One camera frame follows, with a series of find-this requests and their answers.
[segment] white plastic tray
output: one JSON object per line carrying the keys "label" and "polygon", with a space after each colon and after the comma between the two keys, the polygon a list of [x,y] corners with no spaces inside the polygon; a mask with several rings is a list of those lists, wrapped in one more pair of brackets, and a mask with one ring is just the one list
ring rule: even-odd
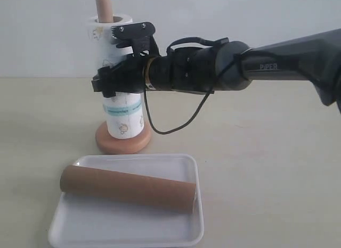
{"label": "white plastic tray", "polygon": [[198,169],[184,154],[85,156],[76,165],[197,184],[194,213],[179,214],[62,193],[48,233],[55,248],[186,247],[204,234]]}

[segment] robotic arm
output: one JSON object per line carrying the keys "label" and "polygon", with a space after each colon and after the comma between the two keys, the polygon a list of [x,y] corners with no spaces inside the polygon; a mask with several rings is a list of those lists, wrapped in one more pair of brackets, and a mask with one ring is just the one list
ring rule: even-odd
{"label": "robotic arm", "polygon": [[[166,56],[160,56],[149,22],[111,30],[120,42],[117,47],[131,46],[133,54],[117,66],[98,70],[92,85],[104,97],[172,90],[205,94],[204,102],[215,90],[242,90],[252,80],[309,80],[324,105],[337,102],[341,111],[341,29],[260,48],[228,38],[183,38],[170,44]],[[172,49],[185,43],[203,47]]]}

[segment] table surface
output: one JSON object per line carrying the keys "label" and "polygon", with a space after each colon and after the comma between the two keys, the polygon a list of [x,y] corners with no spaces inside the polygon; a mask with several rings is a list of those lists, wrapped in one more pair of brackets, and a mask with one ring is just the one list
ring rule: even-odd
{"label": "table surface", "polygon": [[[159,129],[182,124],[199,95],[150,92]],[[0,246],[50,247],[62,169],[100,154],[104,120],[90,79],[0,79]],[[205,233],[197,247],[340,247],[341,118],[304,81],[218,92],[187,128],[141,153],[198,163]]]}

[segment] cardboard tube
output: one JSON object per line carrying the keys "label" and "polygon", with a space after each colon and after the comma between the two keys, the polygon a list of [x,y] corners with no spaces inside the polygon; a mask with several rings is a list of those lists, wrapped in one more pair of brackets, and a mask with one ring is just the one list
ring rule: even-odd
{"label": "cardboard tube", "polygon": [[60,189],[78,195],[192,213],[196,184],[94,168],[67,166]]}
{"label": "cardboard tube", "polygon": [[96,0],[99,23],[113,23],[111,0]]}

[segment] white wall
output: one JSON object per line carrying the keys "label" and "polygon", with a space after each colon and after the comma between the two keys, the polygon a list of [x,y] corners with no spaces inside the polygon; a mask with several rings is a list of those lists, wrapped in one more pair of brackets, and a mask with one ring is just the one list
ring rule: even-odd
{"label": "white wall", "polygon": [[[340,2],[113,0],[115,12],[154,23],[162,51],[184,36],[254,47],[340,28]],[[0,77],[91,77],[84,22],[93,15],[94,0],[0,0]]]}

